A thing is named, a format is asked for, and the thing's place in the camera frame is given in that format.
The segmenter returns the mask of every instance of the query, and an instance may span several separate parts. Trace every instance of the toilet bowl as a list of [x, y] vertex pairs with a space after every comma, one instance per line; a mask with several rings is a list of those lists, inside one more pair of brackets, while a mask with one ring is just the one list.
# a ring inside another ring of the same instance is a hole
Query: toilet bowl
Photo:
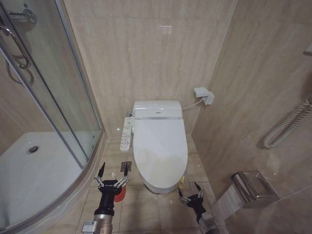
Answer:
[[187, 164], [187, 144], [178, 101], [136, 101], [133, 108], [134, 158], [153, 193], [174, 190]]

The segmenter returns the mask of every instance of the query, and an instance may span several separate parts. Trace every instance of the robotic arm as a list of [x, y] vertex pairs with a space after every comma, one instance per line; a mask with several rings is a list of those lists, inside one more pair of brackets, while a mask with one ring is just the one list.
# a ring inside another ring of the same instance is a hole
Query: robotic arm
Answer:
[[125, 192], [124, 186], [129, 181], [128, 165], [126, 163], [125, 172], [120, 180], [102, 181], [105, 163], [98, 171], [95, 180], [97, 187], [102, 193], [101, 201], [98, 208], [94, 211], [94, 220], [86, 221], [82, 227], [83, 234], [111, 234], [113, 231], [112, 219], [114, 216], [114, 199], [115, 196]]
[[207, 212], [202, 205], [204, 191], [198, 184], [195, 183], [195, 185], [198, 189], [198, 194], [189, 197], [184, 197], [181, 190], [179, 189], [180, 201], [183, 204], [186, 204], [188, 207], [194, 209], [197, 223], [199, 224], [200, 231], [203, 234], [219, 234], [220, 232], [214, 222], [214, 217], [209, 212]]

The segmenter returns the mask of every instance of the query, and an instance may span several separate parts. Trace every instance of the glass shower door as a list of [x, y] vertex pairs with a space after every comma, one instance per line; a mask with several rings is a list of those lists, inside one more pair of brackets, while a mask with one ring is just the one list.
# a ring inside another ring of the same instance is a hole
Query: glass shower door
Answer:
[[0, 119], [15, 127], [2, 124], [0, 134], [16, 135], [7, 147], [0, 144], [6, 233], [74, 183], [101, 125], [54, 1], [0, 0], [0, 49]]
[[48, 87], [85, 156], [100, 132], [85, 83], [77, 66], [58, 7], [53, 0], [2, 0], [33, 65]]

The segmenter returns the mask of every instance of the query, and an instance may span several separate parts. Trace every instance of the toilet control panel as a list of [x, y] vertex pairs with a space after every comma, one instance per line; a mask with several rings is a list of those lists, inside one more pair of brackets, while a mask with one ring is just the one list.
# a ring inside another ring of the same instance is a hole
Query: toilet control panel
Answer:
[[131, 145], [131, 133], [132, 127], [134, 124], [135, 118], [134, 117], [126, 117], [123, 123], [123, 130], [121, 136], [121, 143], [120, 143], [120, 150], [121, 151], [128, 151]]

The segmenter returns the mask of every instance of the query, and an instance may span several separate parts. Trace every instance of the shower door handle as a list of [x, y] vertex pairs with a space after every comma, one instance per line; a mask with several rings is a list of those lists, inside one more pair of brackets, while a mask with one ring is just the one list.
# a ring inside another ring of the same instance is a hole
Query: shower door handle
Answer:
[[22, 69], [26, 69], [26, 68], [30, 67], [30, 61], [29, 61], [27, 55], [25, 54], [21, 43], [16, 38], [15, 34], [13, 33], [13, 31], [11, 29], [9, 29], [7, 26], [4, 26], [2, 24], [0, 24], [0, 29], [5, 30], [13, 38], [16, 46], [19, 48], [21, 54], [25, 58], [26, 64], [23, 64], [23, 63], [19, 62], [19, 67], [22, 68]]

